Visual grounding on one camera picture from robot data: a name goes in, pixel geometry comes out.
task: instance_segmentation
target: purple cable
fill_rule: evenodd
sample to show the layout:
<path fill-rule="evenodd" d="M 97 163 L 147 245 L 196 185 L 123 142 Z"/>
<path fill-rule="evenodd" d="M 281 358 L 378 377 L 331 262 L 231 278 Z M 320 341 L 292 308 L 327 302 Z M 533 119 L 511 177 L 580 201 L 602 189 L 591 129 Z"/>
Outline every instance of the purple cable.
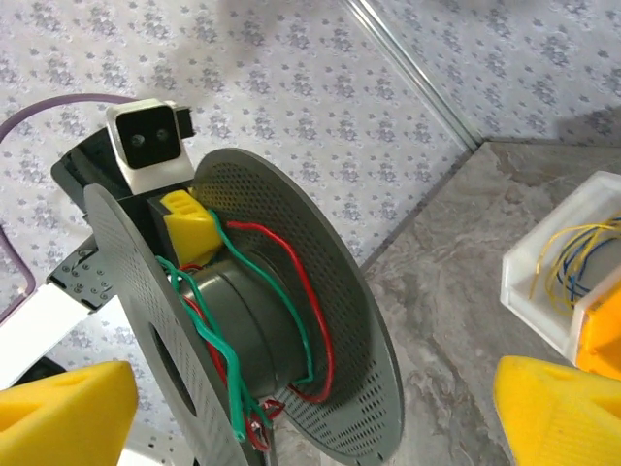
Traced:
<path fill-rule="evenodd" d="M 20 110 L 16 114 L 10 116 L 2 125 L 0 125 L 0 144 L 4 141 L 7 135 L 13 128 L 18 126 L 21 122 L 36 115 L 43 110 L 58 107 L 60 105 L 76 104 L 79 102 L 104 102 L 107 104 L 126 104 L 133 102 L 136 99 L 130 97 L 122 97 L 120 95 L 109 94 L 68 94 L 60 95 L 58 97 L 52 97 L 51 99 L 42 100 L 36 104 L 32 104 L 25 109 Z M 37 282 L 35 276 L 32 274 L 30 268 L 26 265 L 21 256 L 17 253 L 13 247 L 7 234 L 5 233 L 2 225 L 0 225 L 0 247 L 5 250 L 9 258 L 15 263 L 18 270 L 26 278 L 26 289 L 3 311 L 0 311 L 0 324 L 6 320 L 20 305 L 23 303 L 37 288 Z"/>

